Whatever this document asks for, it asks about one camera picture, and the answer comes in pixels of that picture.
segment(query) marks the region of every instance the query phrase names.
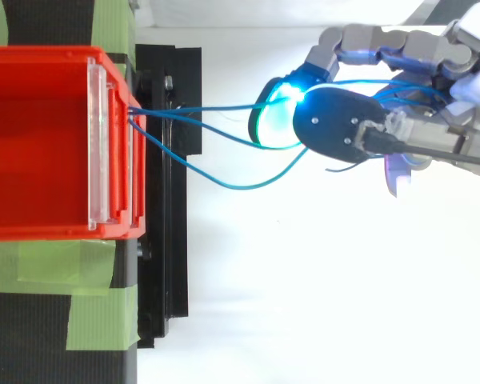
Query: black surface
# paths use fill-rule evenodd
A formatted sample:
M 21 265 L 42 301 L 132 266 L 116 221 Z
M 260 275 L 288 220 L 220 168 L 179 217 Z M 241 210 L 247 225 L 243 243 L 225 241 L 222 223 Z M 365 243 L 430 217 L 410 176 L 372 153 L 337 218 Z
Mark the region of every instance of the black surface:
M 114 274 L 110 288 L 125 288 L 137 284 L 137 239 L 115 242 Z
M 2 0 L 9 45 L 91 43 L 94 0 Z
M 202 104 L 201 50 L 137 45 L 137 100 L 148 109 L 164 110 Z M 172 76 L 174 89 L 165 90 Z M 192 114 L 201 120 L 201 114 Z M 186 158 L 201 153 L 201 129 L 160 118 L 147 119 L 152 134 Z M 164 337 L 168 320 L 188 315 L 186 168 L 148 142 L 146 148 L 146 236 L 138 260 L 138 346 L 150 348 Z
M 344 162 L 363 162 L 366 152 L 345 144 L 354 142 L 358 124 L 364 120 L 381 123 L 386 112 L 373 98 L 340 90 L 322 88 L 308 93 L 306 100 L 297 105 L 294 129 L 298 139 L 309 149 Z
M 135 384 L 137 348 L 66 351 L 71 297 L 0 294 L 0 384 Z
M 461 18 L 469 8 L 480 0 L 440 0 L 430 16 L 425 20 L 425 26 L 445 26 Z

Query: black cable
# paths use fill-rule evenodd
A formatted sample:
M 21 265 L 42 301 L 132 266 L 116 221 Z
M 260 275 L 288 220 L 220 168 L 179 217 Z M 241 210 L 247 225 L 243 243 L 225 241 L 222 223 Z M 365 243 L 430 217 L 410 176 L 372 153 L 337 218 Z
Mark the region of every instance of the black cable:
M 399 148 L 398 152 L 402 154 L 422 154 L 432 158 L 440 158 L 452 162 L 467 162 L 469 164 L 480 166 L 480 158 L 467 156 L 465 154 L 451 154 L 450 152 L 442 152 L 440 150 L 429 150 L 427 148 L 421 148 L 420 146 L 408 146 L 405 143 L 398 144 L 397 148 Z
M 409 146 L 398 140 L 392 134 L 381 132 L 376 128 L 367 128 L 362 140 L 363 147 L 366 151 L 378 154 L 420 154 L 441 160 L 467 162 L 480 166 L 480 158 L 467 156 L 465 154 L 452 154 L 441 150 L 430 150 L 420 146 Z

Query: red plastic container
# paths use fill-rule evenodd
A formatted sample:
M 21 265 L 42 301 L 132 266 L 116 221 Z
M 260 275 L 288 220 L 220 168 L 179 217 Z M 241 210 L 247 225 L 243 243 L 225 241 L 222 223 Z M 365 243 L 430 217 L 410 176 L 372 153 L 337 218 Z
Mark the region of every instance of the red plastic container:
M 144 233 L 146 148 L 128 105 L 99 48 L 0 47 L 0 241 Z

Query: screw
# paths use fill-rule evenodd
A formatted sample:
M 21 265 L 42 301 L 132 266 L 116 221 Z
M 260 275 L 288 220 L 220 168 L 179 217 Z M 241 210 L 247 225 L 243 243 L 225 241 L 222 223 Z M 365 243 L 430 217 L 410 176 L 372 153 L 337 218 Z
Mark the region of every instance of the screw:
M 174 88 L 173 77 L 172 76 L 166 76 L 166 78 L 164 78 L 164 84 L 163 85 L 166 88 L 166 90 L 173 90 L 173 88 Z

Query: connector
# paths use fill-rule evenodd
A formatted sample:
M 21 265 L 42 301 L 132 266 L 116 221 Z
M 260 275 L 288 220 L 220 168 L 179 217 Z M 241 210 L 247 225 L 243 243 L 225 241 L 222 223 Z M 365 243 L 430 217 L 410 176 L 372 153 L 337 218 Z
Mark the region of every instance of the connector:
M 392 134 L 381 132 L 376 128 L 366 128 L 362 136 L 362 147 L 367 152 L 374 154 L 399 154 L 403 152 L 404 142 Z

